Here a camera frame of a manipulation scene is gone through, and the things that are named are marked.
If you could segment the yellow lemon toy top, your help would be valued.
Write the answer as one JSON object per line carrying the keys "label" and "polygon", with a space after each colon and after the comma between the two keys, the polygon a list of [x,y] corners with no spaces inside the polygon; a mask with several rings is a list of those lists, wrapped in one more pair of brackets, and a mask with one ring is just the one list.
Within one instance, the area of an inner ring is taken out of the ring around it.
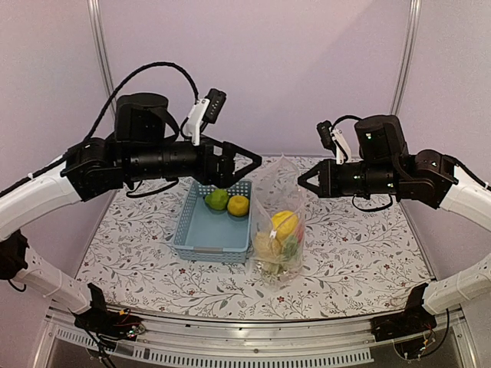
{"label": "yellow lemon toy top", "polygon": [[249,199],[243,195],[232,196],[227,204],[227,211],[235,217],[243,217],[249,214]]}

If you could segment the yellow lemon toy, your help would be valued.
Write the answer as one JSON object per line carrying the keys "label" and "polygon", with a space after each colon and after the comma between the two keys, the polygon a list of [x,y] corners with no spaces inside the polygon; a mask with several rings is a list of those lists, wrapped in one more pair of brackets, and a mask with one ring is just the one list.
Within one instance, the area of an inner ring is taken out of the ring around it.
{"label": "yellow lemon toy", "polygon": [[227,211],[235,217],[243,217],[249,214],[249,199],[243,195],[232,196],[227,204]]}
{"label": "yellow lemon toy", "polygon": [[272,233],[279,242],[283,242],[298,225],[298,216],[292,211],[277,212],[272,216]]}

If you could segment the clear zip top bag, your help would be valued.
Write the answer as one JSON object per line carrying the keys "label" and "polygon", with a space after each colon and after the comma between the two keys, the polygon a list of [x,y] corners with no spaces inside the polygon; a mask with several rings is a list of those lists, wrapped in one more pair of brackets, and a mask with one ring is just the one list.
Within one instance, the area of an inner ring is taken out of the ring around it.
{"label": "clear zip top bag", "polygon": [[262,283],[275,291],[285,288],[302,268],[306,193],[299,176],[295,162],[280,156],[252,182],[252,262]]}

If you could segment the red apple toy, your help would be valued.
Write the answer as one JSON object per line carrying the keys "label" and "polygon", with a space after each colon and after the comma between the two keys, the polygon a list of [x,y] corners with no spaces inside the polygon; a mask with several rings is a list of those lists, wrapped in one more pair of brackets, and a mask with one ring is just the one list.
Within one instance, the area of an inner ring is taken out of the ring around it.
{"label": "red apple toy", "polygon": [[305,226],[303,224],[300,224],[295,231],[295,235],[299,242],[303,240],[304,234],[305,234]]}

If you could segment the blue plastic basket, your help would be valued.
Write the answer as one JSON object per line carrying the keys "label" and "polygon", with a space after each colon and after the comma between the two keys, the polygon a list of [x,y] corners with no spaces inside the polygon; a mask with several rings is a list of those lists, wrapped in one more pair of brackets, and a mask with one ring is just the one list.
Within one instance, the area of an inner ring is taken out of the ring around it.
{"label": "blue plastic basket", "polygon": [[250,245],[251,214],[237,217],[226,209],[211,209],[205,196],[214,189],[192,182],[177,222],[173,247],[183,260],[243,264]]}

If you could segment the white radish toy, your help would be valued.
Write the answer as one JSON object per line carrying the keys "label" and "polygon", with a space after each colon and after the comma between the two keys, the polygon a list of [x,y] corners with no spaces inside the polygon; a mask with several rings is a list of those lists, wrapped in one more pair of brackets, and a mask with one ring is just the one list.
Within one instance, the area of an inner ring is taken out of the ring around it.
{"label": "white radish toy", "polygon": [[284,268],[294,268],[300,264],[302,250],[298,238],[295,235],[289,235],[283,242],[282,265]]}

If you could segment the pale yellow round toy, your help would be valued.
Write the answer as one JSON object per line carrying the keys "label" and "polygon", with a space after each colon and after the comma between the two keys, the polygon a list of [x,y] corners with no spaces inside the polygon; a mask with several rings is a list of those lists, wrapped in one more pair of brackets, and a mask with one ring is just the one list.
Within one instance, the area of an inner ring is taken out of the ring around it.
{"label": "pale yellow round toy", "polygon": [[253,240],[254,255],[259,260],[276,261],[282,255],[282,244],[269,233],[258,232]]}

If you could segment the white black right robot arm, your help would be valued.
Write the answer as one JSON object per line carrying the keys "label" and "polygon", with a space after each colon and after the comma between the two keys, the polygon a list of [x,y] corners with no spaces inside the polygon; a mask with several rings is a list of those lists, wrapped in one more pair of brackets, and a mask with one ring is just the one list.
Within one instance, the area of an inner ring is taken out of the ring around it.
{"label": "white black right robot arm", "polygon": [[490,228],[490,186],[461,161],[433,149],[411,154],[395,115],[353,117],[360,160],[351,150],[338,124],[325,120],[316,129],[333,159],[323,159],[298,177],[298,184],[319,198],[369,199],[389,195],[392,202],[416,200],[433,209],[455,213]]}

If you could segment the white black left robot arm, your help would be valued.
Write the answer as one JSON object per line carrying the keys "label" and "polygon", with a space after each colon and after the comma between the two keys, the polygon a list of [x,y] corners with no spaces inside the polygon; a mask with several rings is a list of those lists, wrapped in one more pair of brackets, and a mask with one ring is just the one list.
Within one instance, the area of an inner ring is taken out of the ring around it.
{"label": "white black left robot arm", "polygon": [[191,177],[221,189],[236,184],[261,166],[259,155],[234,143],[203,135],[216,122],[226,95],[212,89],[195,96],[182,123],[155,93],[122,94],[116,88],[107,103],[116,107],[113,132],[89,133],[46,167],[28,174],[1,193],[1,278],[17,281],[63,304],[98,333],[114,326],[103,292],[81,284],[44,261],[21,229],[59,208],[86,202],[137,182],[165,179],[175,186]]}

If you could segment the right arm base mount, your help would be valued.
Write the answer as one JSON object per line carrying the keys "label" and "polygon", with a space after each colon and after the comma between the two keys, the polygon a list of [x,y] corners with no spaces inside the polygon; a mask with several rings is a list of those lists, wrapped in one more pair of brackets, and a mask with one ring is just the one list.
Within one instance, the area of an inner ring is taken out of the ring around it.
{"label": "right arm base mount", "polygon": [[397,355],[404,360],[419,360],[435,342],[435,316],[423,312],[399,312],[370,320],[377,342],[392,341]]}

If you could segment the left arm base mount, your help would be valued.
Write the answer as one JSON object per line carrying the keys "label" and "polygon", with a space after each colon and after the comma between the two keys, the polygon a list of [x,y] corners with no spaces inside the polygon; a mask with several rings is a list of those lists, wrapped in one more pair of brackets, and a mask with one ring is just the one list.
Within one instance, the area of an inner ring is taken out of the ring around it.
{"label": "left arm base mount", "polygon": [[130,308],[112,311],[91,307],[74,317],[76,327],[113,340],[135,340],[146,331],[143,320],[132,314]]}

